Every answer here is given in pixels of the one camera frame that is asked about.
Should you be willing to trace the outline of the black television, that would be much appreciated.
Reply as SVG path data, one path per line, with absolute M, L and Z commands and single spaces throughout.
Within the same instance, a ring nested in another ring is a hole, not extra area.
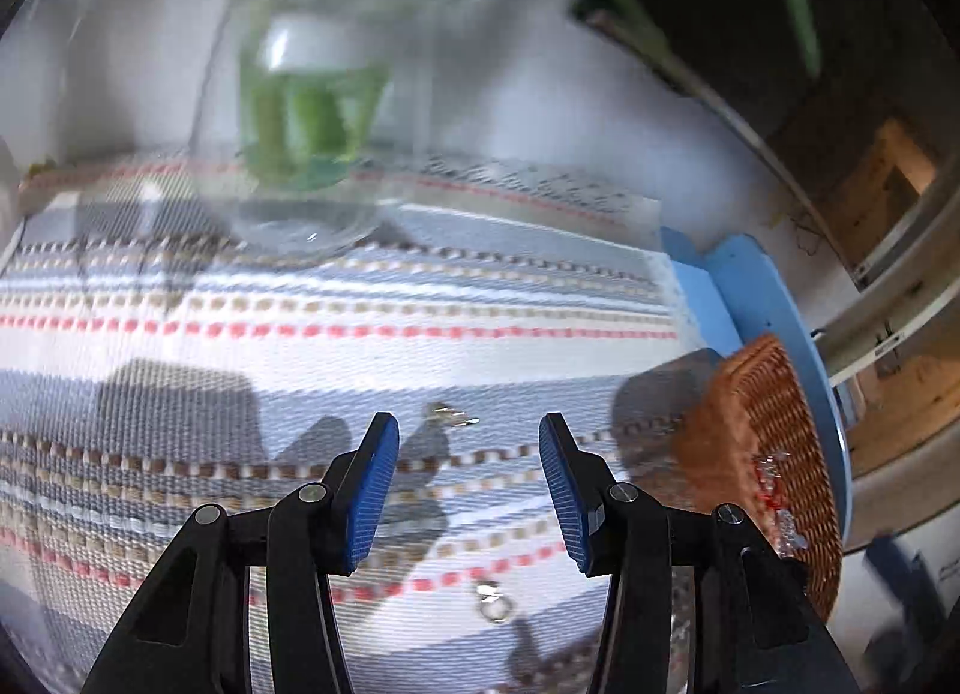
M 958 0 L 574 0 L 810 206 L 859 283 L 958 185 Z

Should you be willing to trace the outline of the clear glass vase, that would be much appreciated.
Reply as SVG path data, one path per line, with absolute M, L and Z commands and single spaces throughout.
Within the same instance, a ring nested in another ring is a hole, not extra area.
M 313 260 L 409 200 L 427 159 L 439 30 L 466 0 L 228 0 L 190 137 L 231 238 Z

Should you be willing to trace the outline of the brown wicker basket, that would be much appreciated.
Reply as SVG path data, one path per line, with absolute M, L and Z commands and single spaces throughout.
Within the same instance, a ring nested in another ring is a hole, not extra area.
M 761 335 L 719 363 L 672 453 L 697 510 L 742 507 L 779 556 L 807 566 L 807 595 L 827 619 L 843 543 L 811 408 L 781 340 Z

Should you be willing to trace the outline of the striped woven table runner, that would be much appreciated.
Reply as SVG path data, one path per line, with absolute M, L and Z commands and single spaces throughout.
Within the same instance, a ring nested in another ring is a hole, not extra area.
M 604 580 L 566 557 L 537 429 L 558 411 L 625 474 L 667 428 L 628 385 L 703 346 L 628 197 L 551 173 L 416 179 L 338 256 L 235 241 L 178 155 L 32 174 L 2 272 L 2 624 L 82 687 L 197 507 L 267 509 L 387 411 L 397 471 L 334 585 L 363 692 L 579 692 Z M 478 419 L 444 429 L 443 401 Z

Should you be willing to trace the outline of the small silver earring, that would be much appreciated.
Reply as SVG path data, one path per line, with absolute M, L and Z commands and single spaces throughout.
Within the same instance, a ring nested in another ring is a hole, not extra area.
M 451 407 L 443 401 L 433 401 L 425 408 L 425 419 L 428 423 L 444 429 L 464 429 L 477 426 L 478 419 L 464 410 Z

